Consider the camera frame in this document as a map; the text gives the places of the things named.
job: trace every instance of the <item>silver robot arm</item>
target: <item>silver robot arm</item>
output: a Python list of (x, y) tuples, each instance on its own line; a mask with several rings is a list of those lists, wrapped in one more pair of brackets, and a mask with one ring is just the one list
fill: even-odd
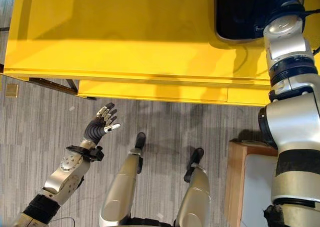
[(320, 225), (320, 76), (303, 19), (284, 15), (263, 32), (271, 103), (259, 112), (264, 139), (278, 149), (270, 227)]
[(117, 110), (109, 103), (101, 108), (95, 118), (88, 124), (79, 146), (67, 147), (59, 167), (46, 180), (44, 187), (20, 213), (13, 223), (15, 227), (45, 227), (53, 216), (82, 184), (84, 175), (93, 161), (101, 161), (104, 157), (102, 148), (97, 146), (100, 139), (120, 127), (113, 124), (117, 118), (113, 116)]

